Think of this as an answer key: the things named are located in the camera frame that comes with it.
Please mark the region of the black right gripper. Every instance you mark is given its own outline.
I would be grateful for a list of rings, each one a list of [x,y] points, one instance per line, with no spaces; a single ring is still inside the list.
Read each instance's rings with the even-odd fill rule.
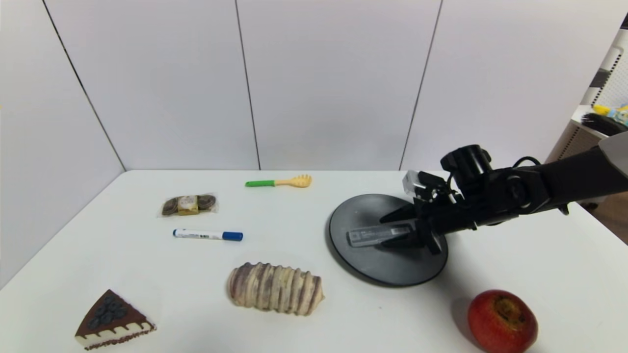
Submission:
[[[347,231],[353,248],[419,248],[425,243],[431,254],[444,252],[445,235],[463,230],[477,230],[477,223],[462,197],[437,197],[428,201],[414,198],[379,219],[379,224]],[[407,220],[417,219],[416,226]]]

